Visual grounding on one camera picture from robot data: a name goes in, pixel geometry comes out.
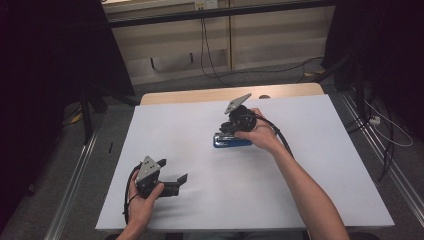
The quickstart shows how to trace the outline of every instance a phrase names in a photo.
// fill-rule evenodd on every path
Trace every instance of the wrist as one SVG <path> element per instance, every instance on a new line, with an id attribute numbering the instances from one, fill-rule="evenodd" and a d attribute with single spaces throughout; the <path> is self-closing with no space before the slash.
<path id="1" fill-rule="evenodd" d="M 140 226 L 130 222 L 125 227 L 124 231 L 122 231 L 118 239 L 139 239 L 145 229 L 146 227 L 144 226 Z"/>
<path id="2" fill-rule="evenodd" d="M 269 153 L 271 153 L 271 155 L 273 157 L 276 157 L 276 156 L 284 154 L 284 153 L 288 153 L 286 147 L 280 141 L 277 141 L 277 142 L 275 142 L 275 144 L 271 145 L 267 149 L 267 151 Z"/>

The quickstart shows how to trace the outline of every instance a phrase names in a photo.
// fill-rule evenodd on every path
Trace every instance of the gripper jaw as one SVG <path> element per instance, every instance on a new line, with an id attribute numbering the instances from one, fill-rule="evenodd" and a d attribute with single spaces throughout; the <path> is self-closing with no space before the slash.
<path id="1" fill-rule="evenodd" d="M 142 198 L 148 198 L 156 185 L 161 183 L 159 181 L 160 169 L 165 165 L 166 159 L 155 162 L 149 156 L 144 158 L 136 178 L 136 186 Z M 187 176 L 188 174 L 183 175 L 176 182 L 162 182 L 165 187 L 159 197 L 178 196 L 180 186 L 187 182 Z"/>

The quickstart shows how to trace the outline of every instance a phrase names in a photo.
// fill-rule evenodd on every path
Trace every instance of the forearm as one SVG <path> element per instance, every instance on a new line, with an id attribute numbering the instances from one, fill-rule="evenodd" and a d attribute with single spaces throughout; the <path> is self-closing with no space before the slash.
<path id="1" fill-rule="evenodd" d="M 349 239 L 331 199 L 283 145 L 269 150 L 287 182 L 299 213 L 314 240 Z"/>
<path id="2" fill-rule="evenodd" d="M 127 227 L 125 227 L 124 231 L 122 231 L 119 235 L 117 240 L 136 240 L 140 238 L 142 233 L 143 228 L 136 224 L 129 223 Z"/>

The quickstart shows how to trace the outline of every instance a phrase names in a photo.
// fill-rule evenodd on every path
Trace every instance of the gray floor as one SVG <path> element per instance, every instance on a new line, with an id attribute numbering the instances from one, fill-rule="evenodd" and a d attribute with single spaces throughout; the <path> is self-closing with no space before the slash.
<path id="1" fill-rule="evenodd" d="M 319 69 L 318 64 L 319 61 L 309 64 L 307 70 Z M 250 69 L 248 73 L 244 71 L 245 73 L 229 75 L 221 78 L 221 80 L 230 86 L 294 83 L 299 81 L 302 75 L 302 68 L 287 72 L 275 71 L 295 65 Z M 274 72 L 257 72 L 257 70 Z M 135 90 L 137 98 L 141 98 L 143 94 L 148 92 L 221 88 L 228 87 L 227 85 L 220 83 L 216 78 L 193 76 L 138 85 L 135 86 Z M 342 101 L 342 95 L 335 91 L 332 82 L 326 81 L 322 86 L 325 92 L 330 95 L 342 122 L 347 123 L 353 120 L 352 115 Z M 120 150 L 125 141 L 133 113 L 132 108 L 121 105 L 114 100 L 107 100 L 109 109 L 106 113 L 92 113 L 95 126 L 99 127 L 98 138 L 91 152 L 91 157 L 87 161 L 80 185 L 76 189 L 75 199 L 67 215 L 63 231 L 59 234 L 60 239 L 104 239 L 107 236 L 105 233 L 96 231 L 94 226 L 119 159 Z M 69 106 L 67 112 L 72 111 L 74 107 Z M 370 147 L 369 142 L 361 131 L 354 132 L 350 136 L 371 177 L 377 178 L 381 170 L 381 163 L 377 154 Z M 399 141 L 404 140 L 399 133 L 396 134 L 396 137 Z M 82 122 L 77 122 L 63 129 L 61 139 L 49 163 L 35 183 L 35 194 L 22 199 L 14 216 L 10 219 L 8 226 L 1 235 L 1 240 L 43 239 L 46 236 L 49 225 L 65 192 L 67 182 L 78 164 L 77 161 L 83 148 L 83 140 L 84 130 Z M 415 138 L 414 141 L 413 147 L 397 147 L 395 159 L 418 194 L 423 196 L 423 142 Z M 396 225 L 391 228 L 362 231 L 373 232 L 381 239 L 386 240 L 422 239 L 424 236 L 423 226 L 417 220 L 389 175 L 377 189 Z M 149 233 L 143 239 L 164 239 L 164 234 Z"/>

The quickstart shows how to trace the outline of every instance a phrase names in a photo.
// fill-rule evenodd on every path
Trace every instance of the wall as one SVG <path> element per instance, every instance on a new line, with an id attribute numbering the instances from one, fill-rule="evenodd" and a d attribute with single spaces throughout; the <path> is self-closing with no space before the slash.
<path id="1" fill-rule="evenodd" d="M 121 0 L 109 0 L 109 3 L 103 4 L 111 20 L 194 10 L 193 0 L 116 1 Z M 221 0 L 218 5 L 222 8 L 278 2 L 281 1 Z M 219 71 L 228 71 L 302 62 L 322 56 L 333 10 L 334 7 L 326 7 L 206 19 L 210 51 L 216 52 L 214 62 L 217 61 L 217 65 L 223 63 Z M 133 84 L 155 81 L 136 76 L 140 71 L 133 71 L 135 66 L 149 63 L 141 60 L 178 59 L 177 56 L 180 56 L 185 61 L 189 53 L 200 53 L 202 48 L 200 20 L 133 26 L 114 29 L 113 32 Z M 187 73 L 184 76 L 202 74 L 199 69 L 195 71 L 194 66 L 191 68 L 190 73 L 181 69 Z"/>

